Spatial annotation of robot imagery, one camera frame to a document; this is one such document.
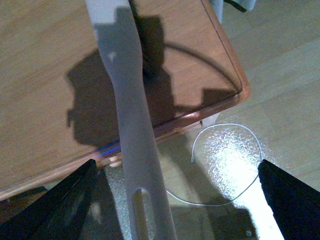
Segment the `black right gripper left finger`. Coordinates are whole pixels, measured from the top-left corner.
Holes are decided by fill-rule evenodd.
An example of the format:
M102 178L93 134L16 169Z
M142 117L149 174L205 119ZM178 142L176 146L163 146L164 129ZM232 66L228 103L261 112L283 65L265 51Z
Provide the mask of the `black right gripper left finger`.
M2 240L77 240L97 182L88 160L42 197L0 226Z

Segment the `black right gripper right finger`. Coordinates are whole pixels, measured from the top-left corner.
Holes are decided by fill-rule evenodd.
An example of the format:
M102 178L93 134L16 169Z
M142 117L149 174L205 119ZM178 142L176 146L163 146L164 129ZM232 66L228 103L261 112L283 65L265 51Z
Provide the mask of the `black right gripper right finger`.
M265 200L285 240L320 238L320 192L264 159L258 176Z

